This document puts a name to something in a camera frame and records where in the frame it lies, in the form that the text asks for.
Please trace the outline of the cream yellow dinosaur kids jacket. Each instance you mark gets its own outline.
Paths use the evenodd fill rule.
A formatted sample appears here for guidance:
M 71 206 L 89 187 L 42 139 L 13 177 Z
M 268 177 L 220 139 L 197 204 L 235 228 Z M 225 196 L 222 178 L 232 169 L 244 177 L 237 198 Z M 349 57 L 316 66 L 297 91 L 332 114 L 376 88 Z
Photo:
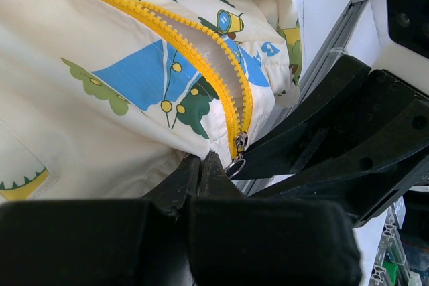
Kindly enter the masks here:
M 302 69 L 294 0 L 1 0 L 1 201 L 134 198 L 235 167 Z

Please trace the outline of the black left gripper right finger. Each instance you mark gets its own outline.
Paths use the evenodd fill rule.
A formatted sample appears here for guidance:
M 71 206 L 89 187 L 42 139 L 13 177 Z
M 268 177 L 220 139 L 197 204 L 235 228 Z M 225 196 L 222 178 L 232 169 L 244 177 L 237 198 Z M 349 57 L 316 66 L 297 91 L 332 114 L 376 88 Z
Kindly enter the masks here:
M 358 285 L 362 278 L 353 225 L 338 204 L 246 198 L 214 152 L 190 199 L 188 253 L 198 285 Z

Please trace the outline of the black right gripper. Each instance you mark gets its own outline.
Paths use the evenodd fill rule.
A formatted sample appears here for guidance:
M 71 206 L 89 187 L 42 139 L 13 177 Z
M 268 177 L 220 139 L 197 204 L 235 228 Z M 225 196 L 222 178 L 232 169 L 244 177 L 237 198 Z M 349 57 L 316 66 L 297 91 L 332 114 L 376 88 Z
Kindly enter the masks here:
M 341 56 L 288 117 L 248 148 L 241 179 L 286 174 L 344 107 L 333 124 L 331 159 L 253 198 L 334 202 L 360 227 L 428 178 L 428 97 L 385 70 L 367 77 L 370 70 Z

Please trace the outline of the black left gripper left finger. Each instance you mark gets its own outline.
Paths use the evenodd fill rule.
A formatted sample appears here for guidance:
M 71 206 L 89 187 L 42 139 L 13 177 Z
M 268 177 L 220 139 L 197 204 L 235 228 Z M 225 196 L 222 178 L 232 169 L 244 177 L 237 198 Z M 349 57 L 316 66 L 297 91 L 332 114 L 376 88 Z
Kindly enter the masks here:
M 2 285 L 193 285 L 182 209 L 197 179 L 189 155 L 137 199 L 1 206 Z

